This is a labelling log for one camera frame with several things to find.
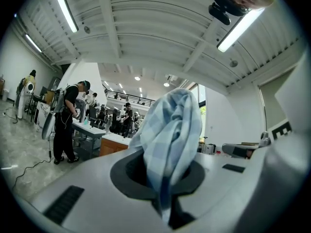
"black device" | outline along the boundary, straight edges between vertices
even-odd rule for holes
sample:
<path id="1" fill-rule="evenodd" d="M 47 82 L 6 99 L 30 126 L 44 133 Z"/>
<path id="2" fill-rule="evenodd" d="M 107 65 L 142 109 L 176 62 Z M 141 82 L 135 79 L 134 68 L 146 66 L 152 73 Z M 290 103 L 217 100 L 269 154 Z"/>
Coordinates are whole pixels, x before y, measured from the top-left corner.
<path id="1" fill-rule="evenodd" d="M 230 25 L 231 21 L 227 12 L 236 17 L 243 17 L 250 9 L 236 4 L 233 0 L 215 0 L 215 2 L 209 6 L 208 11 L 223 24 Z"/>

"ceiling light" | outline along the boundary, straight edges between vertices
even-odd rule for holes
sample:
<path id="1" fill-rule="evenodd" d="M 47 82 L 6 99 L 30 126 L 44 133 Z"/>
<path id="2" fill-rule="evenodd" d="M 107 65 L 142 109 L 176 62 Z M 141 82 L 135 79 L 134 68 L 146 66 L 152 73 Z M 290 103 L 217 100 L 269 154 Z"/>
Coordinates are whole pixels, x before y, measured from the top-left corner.
<path id="1" fill-rule="evenodd" d="M 73 19 L 73 16 L 71 14 L 71 11 L 70 11 L 68 3 L 67 3 L 67 0 L 57 0 L 57 1 L 59 3 L 60 8 L 62 9 L 62 12 L 63 12 L 63 14 L 67 20 L 67 23 L 68 23 L 71 31 L 73 33 L 77 32 L 78 26 Z"/>
<path id="2" fill-rule="evenodd" d="M 248 29 L 248 27 L 261 15 L 264 9 L 252 10 L 246 16 L 242 17 L 228 34 L 221 40 L 217 48 L 221 52 L 227 49 Z"/>
<path id="3" fill-rule="evenodd" d="M 35 44 L 35 42 L 29 37 L 29 35 L 26 35 L 26 38 L 31 42 L 31 44 L 34 45 L 34 47 L 35 47 L 39 52 L 42 52 L 41 49 Z"/>

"cable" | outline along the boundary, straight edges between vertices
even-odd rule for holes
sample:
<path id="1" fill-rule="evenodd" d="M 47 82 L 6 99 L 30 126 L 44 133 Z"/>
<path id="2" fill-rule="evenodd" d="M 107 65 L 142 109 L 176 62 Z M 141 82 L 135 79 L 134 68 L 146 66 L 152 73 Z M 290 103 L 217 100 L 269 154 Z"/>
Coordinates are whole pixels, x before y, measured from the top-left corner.
<path id="1" fill-rule="evenodd" d="M 17 115 L 15 115 L 15 118 L 14 118 L 14 117 L 9 116 L 9 115 L 7 114 L 7 110 L 9 110 L 9 109 L 13 109 L 13 107 L 6 108 L 6 109 L 5 109 L 5 112 L 3 112 L 3 114 L 4 114 L 5 116 L 8 116 L 8 117 L 9 117 L 9 118 L 11 118 L 11 119 L 15 119 L 16 121 L 15 121 L 15 122 L 13 122 L 13 124 L 17 124 L 17 123 L 18 123 L 18 118 L 17 118 Z"/>
<path id="2" fill-rule="evenodd" d="M 43 160 L 43 161 L 41 161 L 41 162 L 38 162 L 38 163 L 35 164 L 34 166 L 28 166 L 28 167 L 26 167 L 26 168 L 24 169 L 23 174 L 16 177 L 15 183 L 14 183 L 14 185 L 13 185 L 13 187 L 12 187 L 12 191 L 14 190 L 14 188 L 15 188 L 15 186 L 16 186 L 16 183 L 17 183 L 18 178 L 22 177 L 22 176 L 25 174 L 26 169 L 28 169 L 28 168 L 34 168 L 36 165 L 38 165 L 38 164 L 40 164 L 40 163 L 44 163 L 44 162 L 50 163 L 50 162 L 51 162 L 51 160 L 52 160 L 52 154 L 51 154 L 51 144 L 50 144 L 50 140 L 49 140 L 49 148 L 50 148 L 50 150 L 49 150 L 49 160 L 48 160 L 48 161 Z"/>

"black slot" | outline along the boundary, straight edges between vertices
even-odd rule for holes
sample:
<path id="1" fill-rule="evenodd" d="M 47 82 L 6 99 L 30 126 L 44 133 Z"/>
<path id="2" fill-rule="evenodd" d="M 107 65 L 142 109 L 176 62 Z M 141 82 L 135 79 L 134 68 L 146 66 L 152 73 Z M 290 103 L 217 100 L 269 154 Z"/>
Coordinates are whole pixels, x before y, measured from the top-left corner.
<path id="1" fill-rule="evenodd" d="M 226 164 L 223 166 L 224 169 L 228 169 L 230 171 L 238 172 L 238 173 L 243 173 L 245 168 L 242 166 L 235 166 L 231 164 Z"/>
<path id="2" fill-rule="evenodd" d="M 53 222 L 61 224 L 83 192 L 83 188 L 71 185 L 44 212 L 44 215 Z"/>

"floor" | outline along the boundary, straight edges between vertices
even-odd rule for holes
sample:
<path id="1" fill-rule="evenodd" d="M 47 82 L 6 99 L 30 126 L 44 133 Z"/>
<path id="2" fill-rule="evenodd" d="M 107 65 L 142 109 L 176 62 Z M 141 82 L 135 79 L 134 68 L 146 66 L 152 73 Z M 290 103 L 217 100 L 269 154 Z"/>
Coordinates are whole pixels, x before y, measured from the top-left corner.
<path id="1" fill-rule="evenodd" d="M 49 142 L 41 139 L 41 133 L 38 133 L 34 123 L 30 122 L 30 115 L 18 121 L 17 124 L 13 124 L 16 122 L 15 119 L 3 115 L 5 109 L 11 107 L 13 107 L 13 103 L 0 100 L 0 165 L 1 172 L 10 189 L 12 189 L 16 177 L 21 175 L 27 166 L 33 166 L 49 159 Z M 7 114 L 15 117 L 15 108 L 7 110 Z M 66 155 L 63 154 L 63 156 L 65 161 L 59 165 L 53 163 L 52 157 L 50 163 L 44 162 L 34 168 L 28 168 L 25 175 L 17 180 L 14 191 L 31 202 L 42 188 L 81 163 L 79 161 L 69 164 L 66 162 Z M 17 165 L 17 167 L 2 169 L 12 165 Z"/>

